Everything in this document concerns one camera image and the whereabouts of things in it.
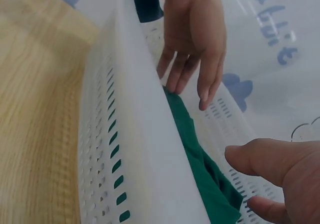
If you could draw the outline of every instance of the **dark blue cloth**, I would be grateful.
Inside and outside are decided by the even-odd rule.
[[[134,3],[141,23],[152,22],[164,16],[159,0],[134,0]]]

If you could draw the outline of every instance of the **finger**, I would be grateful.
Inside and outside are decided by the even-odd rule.
[[[254,196],[248,201],[248,207],[267,222],[274,224],[291,224],[284,203]]]
[[[216,77],[215,77],[215,80],[214,80],[214,83],[211,85],[210,89],[209,89],[209,96],[208,96],[208,99],[205,101],[205,100],[200,100],[200,103],[199,103],[199,109],[201,111],[204,111],[208,108],[209,104],[213,101],[215,95],[216,95],[216,92],[219,88],[219,85],[222,81],[222,75],[223,75],[223,65],[219,65],[218,66],[218,69],[216,71]]]
[[[166,45],[164,45],[158,66],[156,68],[160,79],[164,77],[166,70],[168,69],[168,66],[172,61],[172,59],[174,58],[174,56],[175,56],[175,51],[167,47]]]
[[[190,55],[188,60],[186,60],[183,71],[176,85],[176,89],[175,89],[176,94],[179,95],[183,92],[191,76],[196,71],[199,63],[200,63],[200,58],[195,55]]]
[[[220,52],[205,50],[201,54],[200,73],[197,91],[200,99],[204,102],[209,97],[211,85],[216,79],[216,72],[220,60]]]
[[[217,66],[215,80],[209,89],[208,100],[201,99],[199,102],[199,109],[201,111],[206,110],[208,108],[209,104],[213,101],[215,94],[219,88],[219,85],[222,81],[222,75],[224,72],[224,62],[225,62],[226,53],[227,53],[227,32],[226,31],[224,32],[223,49],[224,49],[224,51],[222,52],[222,55],[220,57],[220,60],[219,60],[218,66]]]
[[[176,90],[178,80],[181,76],[181,73],[184,69],[184,66],[186,64],[186,61],[188,59],[188,55],[178,52],[176,55],[176,58],[173,62],[173,66],[171,68],[168,81],[166,83],[166,88],[169,90],[169,92],[173,93]]]
[[[246,145],[225,149],[225,158],[234,169],[261,176],[279,187],[288,171],[306,155],[303,144],[273,139],[255,139]]]

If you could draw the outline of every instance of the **wood grain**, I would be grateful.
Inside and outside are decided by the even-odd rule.
[[[0,223],[79,223],[77,137],[98,29],[61,0],[0,0]]]

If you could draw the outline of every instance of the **hand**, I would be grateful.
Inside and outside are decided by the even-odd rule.
[[[249,200],[257,215],[276,224],[320,223],[320,141],[256,139],[227,147],[225,158],[237,171],[283,188],[285,203],[258,196]]]
[[[165,0],[159,77],[163,78],[177,52],[166,87],[180,94],[201,62],[197,92],[199,108],[204,111],[222,79],[226,41],[221,0]]]

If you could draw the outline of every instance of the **green fabric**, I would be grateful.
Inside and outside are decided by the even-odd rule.
[[[200,146],[194,121],[176,94],[164,92],[189,160],[209,219],[213,224],[235,224],[243,198]]]

